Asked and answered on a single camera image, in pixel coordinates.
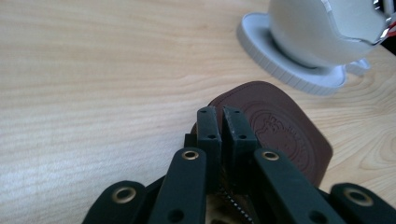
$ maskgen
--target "table surface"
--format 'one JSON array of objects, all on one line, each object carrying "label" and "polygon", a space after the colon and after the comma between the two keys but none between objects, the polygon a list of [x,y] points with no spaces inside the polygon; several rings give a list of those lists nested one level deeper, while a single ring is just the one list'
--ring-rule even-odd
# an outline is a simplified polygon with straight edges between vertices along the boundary
[{"label": "table surface", "polygon": [[[396,57],[332,96],[255,64],[235,32],[268,0],[2,1],[0,222],[80,223],[113,183],[164,175],[196,110],[240,84],[286,92],[331,143],[321,188],[352,182],[396,206]],[[206,222],[226,217],[209,198]]]}]

